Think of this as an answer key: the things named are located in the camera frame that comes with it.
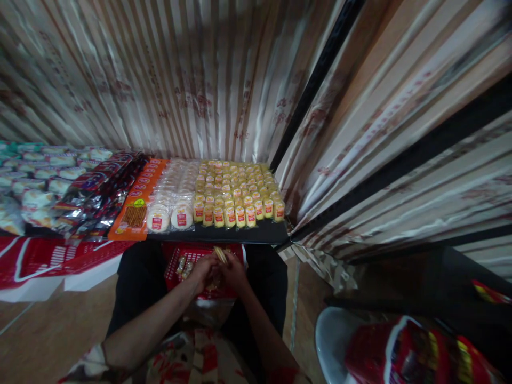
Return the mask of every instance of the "red plastic crate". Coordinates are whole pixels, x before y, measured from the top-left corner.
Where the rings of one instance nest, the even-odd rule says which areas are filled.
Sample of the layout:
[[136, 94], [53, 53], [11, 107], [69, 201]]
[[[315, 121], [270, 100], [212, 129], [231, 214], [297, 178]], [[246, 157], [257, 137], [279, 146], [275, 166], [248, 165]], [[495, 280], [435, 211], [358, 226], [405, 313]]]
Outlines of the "red plastic crate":
[[[175, 245], [170, 257], [169, 263], [164, 273], [167, 289], [170, 291], [183, 281], [181, 275], [176, 273], [179, 259], [185, 256], [188, 261], [196, 263], [201, 257], [214, 252], [213, 246], [216, 245], [222, 249], [230, 249], [235, 257], [246, 267], [245, 248], [242, 244], [190, 244], [180, 243]], [[236, 299], [237, 294], [230, 287], [224, 286], [222, 289], [213, 291], [203, 291], [197, 298], [199, 300], [219, 300], [219, 299]]]

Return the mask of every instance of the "floor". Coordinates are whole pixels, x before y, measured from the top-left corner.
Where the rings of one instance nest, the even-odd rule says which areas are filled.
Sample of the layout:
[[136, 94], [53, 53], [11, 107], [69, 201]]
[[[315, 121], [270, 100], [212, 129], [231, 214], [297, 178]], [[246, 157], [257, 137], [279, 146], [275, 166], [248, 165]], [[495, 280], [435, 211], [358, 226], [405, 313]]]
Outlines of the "floor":
[[[332, 289], [296, 257], [286, 264], [289, 289], [283, 340], [311, 381], [322, 384], [314, 330], [324, 308], [322, 299]], [[112, 276], [88, 292], [57, 290], [46, 302], [0, 302], [1, 382], [55, 383], [62, 377], [89, 346], [105, 337], [116, 281]]]

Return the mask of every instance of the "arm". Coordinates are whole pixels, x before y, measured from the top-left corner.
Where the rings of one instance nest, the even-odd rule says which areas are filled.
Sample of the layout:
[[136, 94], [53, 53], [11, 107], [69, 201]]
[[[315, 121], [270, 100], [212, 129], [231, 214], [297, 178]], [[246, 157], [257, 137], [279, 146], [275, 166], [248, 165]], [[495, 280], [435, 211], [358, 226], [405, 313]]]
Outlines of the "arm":
[[229, 264], [220, 264], [220, 270], [226, 282], [238, 293], [245, 307], [266, 376], [269, 378], [280, 368], [300, 370], [254, 294], [245, 276], [243, 265], [231, 253], [225, 251], [225, 255], [229, 259]]
[[217, 262], [214, 255], [201, 258], [188, 279], [105, 340], [103, 348], [108, 364], [128, 371], [137, 368], [194, 297], [204, 290], [211, 267]]

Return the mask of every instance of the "forearm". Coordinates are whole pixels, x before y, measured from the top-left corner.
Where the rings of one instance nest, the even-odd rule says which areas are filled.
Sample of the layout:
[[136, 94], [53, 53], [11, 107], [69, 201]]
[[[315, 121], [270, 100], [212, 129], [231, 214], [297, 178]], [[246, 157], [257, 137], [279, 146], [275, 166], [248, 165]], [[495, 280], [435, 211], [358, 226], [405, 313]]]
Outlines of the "forearm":
[[109, 365], [137, 368], [163, 339], [194, 298], [195, 285], [185, 280], [160, 301], [114, 332], [105, 342]]
[[267, 377], [280, 367], [299, 369], [299, 365], [270, 322], [267, 313], [250, 286], [241, 292], [240, 299], [249, 317], [252, 333]]

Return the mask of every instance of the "patterned curtain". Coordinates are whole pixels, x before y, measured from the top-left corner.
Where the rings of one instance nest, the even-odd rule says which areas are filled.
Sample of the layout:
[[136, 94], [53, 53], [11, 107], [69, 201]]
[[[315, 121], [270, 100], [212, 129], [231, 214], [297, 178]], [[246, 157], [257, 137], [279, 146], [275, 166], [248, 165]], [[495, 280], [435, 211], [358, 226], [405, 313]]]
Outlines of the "patterned curtain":
[[[506, 6], [367, 2], [277, 171], [295, 228], [511, 71]], [[511, 219], [512, 112], [300, 243], [314, 250], [313, 261], [332, 282], [338, 259]], [[495, 259], [512, 260], [511, 241]], [[479, 260], [475, 251], [468, 255]]]
[[342, 0], [3, 0], [0, 136], [266, 161]]

